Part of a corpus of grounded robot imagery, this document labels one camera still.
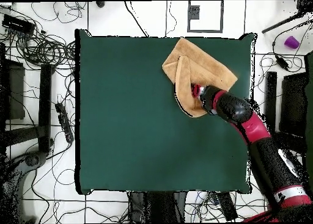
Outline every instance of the folded towel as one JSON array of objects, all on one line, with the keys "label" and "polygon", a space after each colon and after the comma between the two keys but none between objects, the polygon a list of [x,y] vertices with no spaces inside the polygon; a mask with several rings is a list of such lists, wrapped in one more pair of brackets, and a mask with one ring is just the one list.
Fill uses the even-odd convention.
[{"label": "folded towel", "polygon": [[214,85],[229,91],[237,80],[225,65],[184,38],[177,42],[162,69],[175,84],[175,97],[180,108],[190,117],[206,114],[202,103],[193,98],[191,84]]}]

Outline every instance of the black border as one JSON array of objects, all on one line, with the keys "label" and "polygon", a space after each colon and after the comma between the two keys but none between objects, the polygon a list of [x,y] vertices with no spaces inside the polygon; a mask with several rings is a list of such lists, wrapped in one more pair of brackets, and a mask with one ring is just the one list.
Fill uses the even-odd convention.
[{"label": "black border", "polygon": [[223,33],[223,25],[224,25],[224,1],[221,1],[221,18],[219,21],[219,30],[191,30],[190,29],[190,12],[191,1],[188,1],[188,25],[187,25],[187,33]]},{"label": "black border", "polygon": [[79,195],[83,195],[81,191],[81,184],[79,179],[79,173],[81,169],[81,142],[80,142],[80,121],[81,121],[81,89],[80,89],[80,76],[79,72],[81,69],[80,64],[80,52],[81,52],[81,37],[79,34],[80,30],[75,29],[75,71],[74,71],[74,80],[75,80],[75,171],[74,171],[74,181],[75,181],[75,189]]}]

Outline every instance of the green table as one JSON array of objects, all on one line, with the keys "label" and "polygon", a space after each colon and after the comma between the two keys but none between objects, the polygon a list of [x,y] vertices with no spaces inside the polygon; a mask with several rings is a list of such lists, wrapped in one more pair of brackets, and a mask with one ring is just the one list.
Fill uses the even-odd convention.
[{"label": "green table", "polygon": [[[238,132],[219,117],[190,118],[176,103],[161,66],[178,38],[77,33],[77,189],[249,191]],[[230,92],[249,97],[254,34],[187,39],[237,76]]]}]

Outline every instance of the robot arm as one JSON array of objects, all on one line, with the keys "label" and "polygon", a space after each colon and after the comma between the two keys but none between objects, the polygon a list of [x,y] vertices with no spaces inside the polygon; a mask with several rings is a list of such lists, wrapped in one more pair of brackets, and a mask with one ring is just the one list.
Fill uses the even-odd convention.
[{"label": "robot arm", "polygon": [[271,208],[311,204],[301,181],[288,168],[259,116],[249,103],[214,86],[193,86],[203,108],[229,122],[247,144],[251,170]]}]

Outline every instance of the purple object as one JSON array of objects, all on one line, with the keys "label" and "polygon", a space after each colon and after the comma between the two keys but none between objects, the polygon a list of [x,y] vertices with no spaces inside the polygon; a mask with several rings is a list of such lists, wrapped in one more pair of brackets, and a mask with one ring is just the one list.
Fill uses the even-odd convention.
[{"label": "purple object", "polygon": [[300,43],[297,41],[295,37],[291,36],[287,38],[287,40],[285,41],[285,45],[292,49],[297,49]]}]

